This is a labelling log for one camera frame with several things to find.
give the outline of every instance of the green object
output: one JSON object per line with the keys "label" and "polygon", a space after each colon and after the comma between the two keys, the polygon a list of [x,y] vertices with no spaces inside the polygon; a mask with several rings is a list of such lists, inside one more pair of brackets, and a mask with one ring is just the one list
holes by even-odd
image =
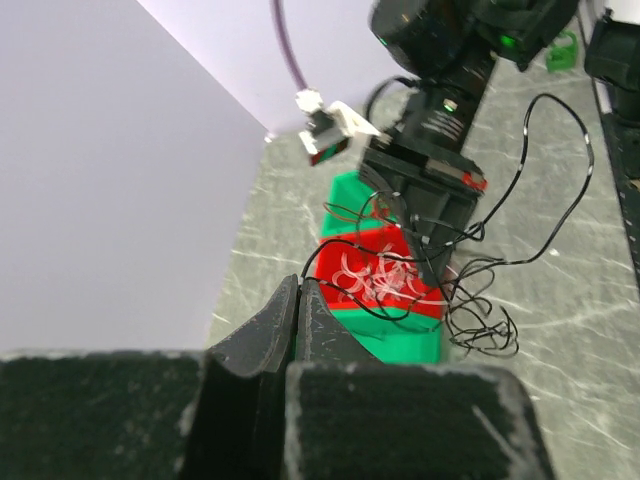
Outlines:
{"label": "green object", "polygon": [[[385,309],[396,317],[404,312]],[[399,322],[376,318],[362,309],[332,310],[336,319],[366,348],[384,363],[438,363],[442,329],[438,320],[411,313]]]}
{"label": "green object", "polygon": [[[566,41],[566,45],[558,45],[558,41]],[[571,70],[578,63],[578,38],[576,34],[565,30],[551,44],[547,52],[547,71],[549,73]]]}
{"label": "green object", "polygon": [[515,39],[507,36],[507,35],[502,35],[500,37],[500,42],[502,42],[502,45],[504,45],[507,48],[514,48],[516,46],[516,41]]}
{"label": "green object", "polygon": [[[326,213],[322,224],[322,238],[355,232],[355,220],[357,215],[353,215],[346,210],[337,208],[336,205],[359,213],[362,205],[364,205],[364,203],[369,199],[371,194],[373,194],[373,190],[358,179],[357,171],[344,173],[334,177],[331,185],[331,191],[329,192],[329,208],[331,208],[331,210],[336,214],[353,221],[348,222],[337,218],[330,213]],[[373,202],[369,203],[370,205],[368,205],[364,212],[365,215],[370,215],[373,212]],[[383,222],[368,218],[360,222],[360,231],[371,230],[383,226]]]}

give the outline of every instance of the marble-pattern floor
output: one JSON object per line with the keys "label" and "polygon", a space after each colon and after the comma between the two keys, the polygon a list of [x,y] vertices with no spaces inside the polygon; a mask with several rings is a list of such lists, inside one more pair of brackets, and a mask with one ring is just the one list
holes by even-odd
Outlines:
{"label": "marble-pattern floor", "polygon": [[[521,352],[511,360],[472,354],[464,361],[497,363],[524,382],[560,480],[638,478],[640,304],[592,84],[581,69],[549,75],[538,61],[519,74],[508,62],[499,64],[464,151],[490,181],[477,216],[514,174],[522,117],[533,96],[544,91],[564,99],[589,127],[593,181],[554,250],[533,265],[499,269],[488,292],[517,322]],[[404,93],[385,98],[375,121],[393,119],[404,99]],[[529,256],[577,194],[587,159],[573,120],[543,101],[530,140],[517,190],[485,242],[465,249]],[[268,145],[218,299],[212,344],[260,310],[284,276],[300,272],[318,243],[333,176],[356,165],[357,158],[346,155],[310,168],[294,135]]]}

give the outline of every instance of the wire bundle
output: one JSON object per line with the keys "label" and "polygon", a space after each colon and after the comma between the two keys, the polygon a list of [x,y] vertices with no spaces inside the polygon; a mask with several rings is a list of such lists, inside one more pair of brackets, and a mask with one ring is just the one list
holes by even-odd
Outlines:
{"label": "wire bundle", "polygon": [[[518,169],[511,183],[507,187],[506,191],[500,197],[498,202],[496,202],[496,204],[493,206],[493,208],[489,211],[489,213],[485,216],[483,220],[474,223],[464,231],[460,231],[453,228],[450,225],[443,223],[438,219],[418,218],[423,222],[425,221],[432,222],[437,225],[444,226],[446,228],[451,228],[456,233],[458,233],[458,236],[455,238],[455,240],[447,242],[444,245],[423,246],[420,252],[420,258],[406,258],[398,255],[393,255],[391,253],[384,252],[384,251],[376,252],[376,251],[362,247],[357,242],[350,242],[348,240],[344,240],[340,238],[328,239],[324,241],[309,258],[309,260],[307,261],[307,263],[303,268],[302,277],[305,279],[313,279],[313,277],[308,277],[307,274],[314,259],[320,253],[320,251],[322,251],[322,249],[324,249],[327,245],[330,245],[331,243],[336,243],[336,242],[348,244],[353,248],[360,250],[363,253],[376,255],[381,259],[392,260],[395,262],[402,262],[403,264],[411,264],[411,265],[423,264],[426,266],[426,268],[428,268],[431,271],[431,273],[434,273],[431,261],[437,258],[439,255],[442,255],[444,251],[447,251],[447,250],[452,251],[452,249],[456,245],[458,245],[459,243],[465,240],[482,242],[485,237],[486,227],[489,224],[490,220],[495,216],[498,210],[502,208],[504,203],[507,201],[507,199],[515,189],[518,181],[520,180],[520,177],[522,175],[522,172],[524,170],[525,163],[527,160],[528,151],[529,151],[529,122],[531,119],[531,114],[535,106],[538,104],[538,102],[543,98],[548,98],[554,101],[555,103],[559,104],[561,107],[563,107],[571,115],[571,117],[573,117],[573,119],[576,121],[576,123],[580,127],[580,130],[582,131],[582,135],[584,138],[586,151],[587,151],[588,167],[586,170],[586,176],[585,176],[584,182],[582,184],[582,187],[578,195],[576,196],[574,201],[570,204],[570,206],[567,208],[567,210],[563,213],[563,215],[560,217],[558,223],[552,230],[551,234],[548,236],[547,240],[543,243],[539,251],[536,252],[531,257],[518,259],[518,260],[508,260],[506,258],[497,258],[497,257],[489,257],[489,256],[481,256],[478,258],[474,258],[469,262],[467,262],[460,269],[460,271],[457,272],[456,275],[453,275],[451,278],[448,278],[448,279],[438,280],[437,287],[435,287],[441,291],[442,297],[447,306],[441,325],[442,324],[446,325],[448,332],[450,334],[451,343],[465,349],[467,354],[470,353],[471,351],[476,351],[484,355],[496,356],[496,357],[511,357],[517,354],[520,349],[520,344],[518,342],[518,329],[512,317],[509,315],[508,311],[504,307],[500,306],[502,318],[494,323],[491,323],[489,321],[489,318],[493,313],[493,309],[494,309],[493,303],[486,297],[483,297],[482,294],[486,292],[493,285],[493,282],[495,281],[495,278],[496,278],[495,269],[497,267],[528,265],[538,260],[547,251],[547,249],[549,248],[549,246],[551,245],[555,237],[558,235],[560,229],[562,228],[564,223],[567,221],[569,216],[576,209],[576,207],[584,197],[587,189],[589,188],[589,184],[593,176],[593,169],[595,164],[595,154],[593,151],[593,146],[591,144],[589,132],[586,125],[584,124],[582,119],[579,117],[579,115],[571,107],[569,107],[569,105],[567,105],[558,97],[551,95],[549,93],[542,93],[536,96],[529,104],[529,107],[524,117],[522,154],[520,158],[520,164],[518,166]],[[362,206],[361,211],[358,213],[356,217],[356,222],[355,222],[356,234],[358,234],[359,232],[359,223],[365,217],[364,212],[366,211],[369,203],[371,201],[376,200],[381,194],[382,192],[375,192],[374,194],[371,195],[371,197],[369,197],[367,202],[365,202],[365,204]],[[399,194],[396,194],[395,192],[391,192],[391,194],[402,198]],[[396,225],[398,228],[403,229],[405,233],[419,236],[419,233],[416,231],[415,225],[414,225],[415,220],[418,220],[418,219],[416,219],[415,217],[412,217],[411,225],[404,226],[400,224],[395,224],[395,222],[391,221],[390,219],[384,218],[384,220],[387,223]],[[439,250],[439,252],[430,255],[429,254],[430,250]],[[371,281],[372,276],[374,275],[374,272],[372,272],[371,269],[369,269],[365,273],[366,275],[369,276],[369,281]],[[465,286],[463,286],[463,283],[466,284],[469,279],[477,277],[482,273],[485,273],[486,275],[488,275],[488,277],[487,277],[486,283],[484,283],[484,285],[480,289],[478,289],[475,292],[470,292],[469,290],[467,290],[467,288],[465,288]],[[361,308],[366,310],[372,316],[383,319],[383,320],[391,321],[391,322],[399,322],[407,318],[411,311],[411,308],[413,308],[415,304],[419,302],[422,298],[421,296],[416,296],[411,301],[404,315],[399,317],[393,317],[384,310],[382,301],[380,299],[381,292],[378,290],[374,290],[373,295],[379,307],[381,308],[381,311],[382,311],[381,313],[375,312],[370,308],[366,307],[361,301],[359,301],[349,291],[336,285],[335,282],[328,282],[322,279],[314,279],[314,280],[318,281],[323,285],[327,285],[332,288],[335,288],[345,295],[349,295],[350,298],[355,303],[357,303]],[[472,319],[475,320],[477,326],[473,328],[464,328],[460,326],[457,319],[458,317],[457,314],[459,312],[465,312],[467,315],[469,315]]]}
{"label": "wire bundle", "polygon": [[[382,252],[390,253],[392,249],[393,245],[387,244]],[[351,299],[363,291],[360,296],[363,302],[372,302],[376,299],[384,302],[385,298],[390,297],[393,300],[413,301],[417,299],[416,303],[424,305],[446,305],[445,302],[422,299],[424,293],[418,291],[422,286],[422,281],[415,264],[378,257],[378,264],[375,269],[371,265],[367,265],[358,271],[354,271],[349,267],[347,254],[343,253],[341,267],[341,270],[334,273],[331,283],[333,285],[344,285],[344,282],[340,281],[341,277],[352,279],[352,285],[349,288],[345,288]],[[342,301],[344,296],[345,294],[340,293],[338,300]]]}

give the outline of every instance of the white connector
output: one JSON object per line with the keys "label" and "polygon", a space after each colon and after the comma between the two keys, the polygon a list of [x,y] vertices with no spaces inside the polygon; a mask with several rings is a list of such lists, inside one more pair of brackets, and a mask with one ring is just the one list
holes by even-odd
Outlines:
{"label": "white connector", "polygon": [[296,103],[303,113],[311,115],[324,106],[320,92],[312,88],[301,90],[296,94]]}

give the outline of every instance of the black cable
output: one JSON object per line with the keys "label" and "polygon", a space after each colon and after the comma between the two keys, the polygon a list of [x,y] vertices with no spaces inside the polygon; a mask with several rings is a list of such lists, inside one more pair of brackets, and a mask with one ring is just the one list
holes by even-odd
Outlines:
{"label": "black cable", "polygon": [[591,183],[591,178],[593,177],[593,169],[595,166],[595,153],[593,151],[593,145],[591,144],[589,130],[587,129],[586,125],[584,124],[580,116],[569,105],[567,105],[565,102],[563,102],[561,99],[559,99],[555,95],[551,95],[549,93],[542,93],[536,96],[531,101],[529,108],[527,109],[527,113],[525,115],[524,128],[523,128],[522,158],[520,161],[520,167],[518,168],[518,172],[516,173],[514,180],[511,182],[511,185],[509,185],[509,188],[507,189],[505,194],[502,196],[500,201],[489,212],[489,214],[484,220],[484,223],[486,224],[491,219],[491,217],[495,215],[498,209],[504,204],[508,196],[511,194],[511,192],[515,188],[515,184],[517,183],[518,179],[520,178],[520,175],[522,174],[524,162],[526,160],[528,149],[529,149],[529,121],[531,119],[531,114],[533,112],[533,109],[542,98],[549,98],[550,100],[553,100],[554,102],[562,106],[573,117],[573,119],[576,121],[576,123],[580,127],[580,130],[582,131],[582,135],[584,137],[585,145],[587,148],[587,156],[588,156],[588,162],[589,162],[585,180],[582,184],[582,187],[580,188],[578,195],[573,200],[571,205],[567,208],[567,210],[563,213],[563,215],[560,217],[560,220],[558,221],[556,226],[553,228],[551,234],[548,236],[547,240],[544,242],[544,244],[542,245],[540,250],[538,250],[538,252],[536,252],[533,256],[529,258],[514,260],[514,261],[501,259],[501,260],[494,261],[492,263],[488,263],[487,265],[484,265],[482,267],[478,267],[475,270],[471,269],[468,273],[466,273],[466,278],[496,266],[527,265],[538,260],[548,250],[549,246],[555,240],[556,236],[560,232],[560,229],[562,228],[564,223],[567,221],[569,216],[576,209],[578,204],[582,201],[582,198],[584,197],[585,193],[587,192],[587,189],[589,188],[589,184]]}
{"label": "black cable", "polygon": [[302,75],[302,70],[300,69],[300,65],[293,53],[293,47],[291,46],[291,40],[289,38],[289,32],[287,30],[287,24],[284,17],[284,9],[282,8],[282,0],[271,1],[271,14],[276,28],[276,36],[280,43],[280,50],[287,67],[289,68],[289,73],[291,74],[298,91],[307,90],[309,88],[309,84]]}
{"label": "black cable", "polygon": [[[488,224],[488,222],[493,218],[493,216],[498,212],[498,210],[500,208],[502,208],[502,206],[504,205],[504,203],[506,202],[506,200],[509,198],[509,196],[511,195],[511,193],[513,192],[513,190],[515,189],[516,184],[518,183],[521,175],[522,175],[522,171],[524,169],[524,165],[527,159],[527,155],[528,155],[528,147],[529,147],[529,122],[531,119],[531,114],[535,108],[535,106],[537,105],[537,103],[542,99],[542,98],[549,98],[553,101],[555,101],[556,103],[558,103],[559,105],[561,105],[563,108],[565,108],[565,110],[567,110],[567,112],[574,118],[574,120],[576,120],[576,122],[578,123],[578,125],[580,126],[580,129],[582,130],[584,139],[585,139],[585,144],[587,147],[587,154],[588,154],[588,159],[589,159],[589,165],[588,165],[588,169],[587,169],[587,175],[585,178],[585,181],[583,183],[582,188],[580,189],[580,192],[578,193],[578,195],[576,196],[575,200],[571,203],[571,205],[569,206],[569,208],[564,212],[564,214],[561,216],[560,220],[558,221],[558,223],[556,224],[556,226],[554,227],[554,229],[552,230],[551,234],[549,235],[549,237],[547,238],[547,240],[544,242],[543,246],[540,248],[540,250],[534,254],[533,256],[526,258],[526,259],[522,259],[522,260],[516,260],[516,261],[508,261],[504,258],[496,258],[496,257],[478,257],[478,258],[474,258],[472,260],[470,260],[469,262],[467,262],[466,265],[463,266],[463,268],[460,270],[460,272],[458,273],[458,276],[453,279],[453,280],[447,280],[447,281],[441,281],[437,275],[435,275],[435,272],[433,271],[433,266],[431,264],[431,260],[433,260],[434,258],[436,258],[437,256],[439,256],[440,254],[442,254],[442,252],[440,252],[439,254],[436,254],[432,257],[429,257],[429,255],[426,254],[426,252],[424,251],[425,249],[423,247],[425,247],[424,245],[421,245],[420,248],[420,252],[423,256],[423,258],[404,258],[404,257],[399,257],[396,255],[391,255],[391,254],[385,254],[385,253],[381,253],[381,252],[376,252],[373,251],[371,249],[367,249],[365,247],[362,247],[361,245],[359,245],[359,241],[357,243],[355,242],[350,242],[348,240],[343,240],[343,239],[329,239],[327,241],[325,241],[322,245],[320,245],[316,251],[313,253],[313,255],[309,258],[309,260],[307,261],[307,263],[304,266],[303,269],[303,278],[306,277],[306,274],[308,273],[308,270],[310,268],[311,263],[313,262],[313,260],[315,259],[315,257],[318,255],[318,253],[322,250],[322,248],[326,247],[326,245],[331,244],[331,243],[344,243],[344,244],[348,244],[350,246],[352,246],[353,248],[359,249],[360,251],[364,252],[364,253],[368,253],[370,255],[375,255],[377,257],[382,257],[382,258],[388,258],[391,260],[396,260],[396,261],[402,261],[402,262],[408,262],[408,263],[426,263],[427,267],[430,269],[431,273],[433,273],[434,278],[436,279],[436,283],[437,283],[437,288],[440,289],[443,298],[445,299],[445,301],[448,304],[448,308],[445,310],[445,315],[444,315],[444,320],[441,323],[444,323],[448,330],[449,333],[451,335],[451,343],[453,343],[456,346],[459,346],[463,349],[465,349],[467,351],[467,354],[471,351],[477,351],[481,354],[484,355],[488,355],[488,356],[496,356],[496,357],[511,357],[515,354],[518,353],[519,349],[520,349],[520,345],[518,342],[518,329],[516,324],[513,322],[513,319],[511,318],[511,316],[509,315],[509,313],[507,312],[507,310],[504,307],[500,307],[503,315],[504,315],[504,319],[499,321],[497,324],[495,325],[489,325],[487,324],[487,322],[485,322],[485,319],[487,319],[489,317],[489,315],[491,314],[491,311],[493,309],[493,305],[492,303],[481,296],[481,294],[486,291],[488,288],[490,288],[490,286],[493,284],[494,280],[495,280],[495,271],[493,270],[493,268],[497,267],[497,266],[506,266],[506,265],[526,265],[529,263],[532,263],[534,261],[536,261],[537,259],[539,259],[544,252],[548,249],[548,247],[550,246],[550,244],[553,242],[553,240],[555,239],[555,237],[557,236],[558,232],[560,231],[560,229],[562,228],[562,226],[564,225],[564,223],[566,222],[567,218],[571,215],[571,213],[573,213],[573,211],[575,210],[575,208],[577,207],[577,205],[580,203],[580,201],[582,200],[582,198],[584,197],[584,194],[586,193],[590,181],[591,181],[591,177],[593,175],[593,168],[595,165],[595,154],[593,152],[593,146],[591,145],[591,141],[590,141],[590,137],[589,137],[589,132],[584,124],[584,122],[582,121],[582,119],[579,117],[579,115],[573,110],[571,109],[571,107],[569,107],[566,103],[564,103],[562,100],[560,100],[558,97],[551,95],[551,94],[547,94],[547,93],[543,93],[540,94],[538,96],[536,96],[530,103],[525,118],[524,118],[524,127],[523,127],[523,146],[522,146],[522,155],[521,155],[521,159],[520,159],[520,165],[518,167],[518,170],[516,172],[516,174],[514,175],[509,187],[507,188],[507,190],[505,191],[505,193],[501,196],[501,198],[498,200],[498,202],[493,206],[493,208],[490,210],[490,212],[486,215],[486,217],[484,218],[484,220],[477,222],[475,224],[473,224],[471,227],[469,227],[466,231],[457,231],[456,233],[458,233],[458,238],[456,238],[456,240],[452,241],[452,242],[447,242],[446,244],[440,246],[441,248],[448,248],[448,249],[452,249],[453,246],[463,240],[475,240],[475,241],[482,241],[482,239],[484,239],[484,234],[486,231],[486,225]],[[375,192],[374,194],[372,194],[367,201],[365,202],[365,204],[362,206],[358,216],[356,217],[356,240],[358,240],[359,238],[359,222],[364,218],[364,211],[366,211],[367,206],[369,205],[369,203],[375,199],[378,195],[381,195],[381,192]],[[422,221],[429,221],[429,219],[422,219],[419,218]],[[417,231],[415,230],[415,216],[414,217],[410,217],[410,222],[411,228],[407,228],[407,227],[403,227],[400,225],[400,228],[402,228],[403,230],[407,231],[411,231],[412,234],[418,235]],[[443,225],[444,222],[440,222],[441,226],[445,226],[448,227],[448,225]],[[475,293],[471,293],[468,290],[466,290],[464,287],[462,287],[461,282],[465,279],[469,279],[471,277],[473,277],[474,275],[478,275],[481,272],[484,271],[488,271],[490,273],[490,279],[487,285],[485,285],[484,287],[482,287],[478,292]],[[323,280],[318,280],[319,282],[321,282],[324,285],[328,285],[330,287],[333,288],[337,288],[338,290],[340,290],[342,293],[346,294],[346,295],[350,295],[346,290],[342,289],[341,287],[337,286],[337,285],[333,285],[329,282],[323,281]],[[447,285],[451,285],[451,291],[447,292],[445,289],[445,286]],[[458,291],[462,292],[467,298],[466,299],[460,299],[460,303],[454,304],[454,301],[456,299],[459,299],[458,296]],[[371,309],[367,308],[366,306],[364,306],[364,304],[362,304],[362,302],[360,302],[359,300],[357,300],[354,296],[350,295],[350,298],[352,298],[356,304],[358,304],[359,306],[361,306],[365,311],[367,311],[368,313],[372,314],[373,316],[383,319],[383,320],[390,320],[390,321],[399,321],[402,320],[404,318],[407,318],[410,312],[410,309],[408,309],[405,312],[405,315],[403,315],[402,317],[391,317],[388,314],[385,314],[386,312],[384,312],[383,309],[383,314],[379,314],[377,312],[372,311]],[[419,299],[415,299],[412,302],[413,306],[415,303],[417,303],[417,301],[419,301]],[[478,307],[478,309],[481,311],[481,314],[478,314],[477,312],[473,311],[471,308],[469,308],[469,306],[471,304],[474,304]],[[484,309],[482,308],[480,305],[484,304],[487,308]],[[460,326],[458,326],[453,318],[453,314],[456,311],[465,311],[469,314],[471,314],[472,316],[475,317],[476,321],[479,323],[480,327],[479,328],[461,328]],[[478,346],[477,342],[479,341],[485,341],[488,340],[490,341],[493,346]]]}
{"label": "black cable", "polygon": [[391,77],[384,82],[378,84],[378,86],[371,92],[367,101],[364,104],[364,118],[367,122],[371,123],[371,113],[375,103],[380,99],[380,95],[389,88],[394,82],[403,84],[405,87],[414,88],[418,86],[419,81],[417,79],[411,79],[402,76]]}

